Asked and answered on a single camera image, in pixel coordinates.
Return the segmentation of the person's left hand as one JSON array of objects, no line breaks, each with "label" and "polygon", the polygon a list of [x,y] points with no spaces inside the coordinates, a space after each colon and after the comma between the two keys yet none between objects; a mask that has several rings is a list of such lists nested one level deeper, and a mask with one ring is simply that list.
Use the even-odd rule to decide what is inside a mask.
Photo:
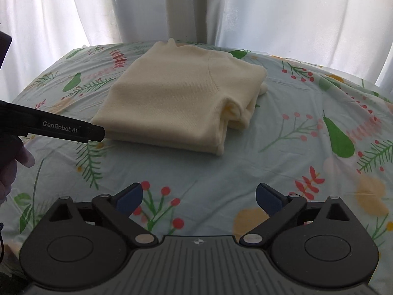
[{"label": "person's left hand", "polygon": [[18,136],[1,135],[1,204],[7,200],[16,179],[18,163],[31,168],[35,159]]}]

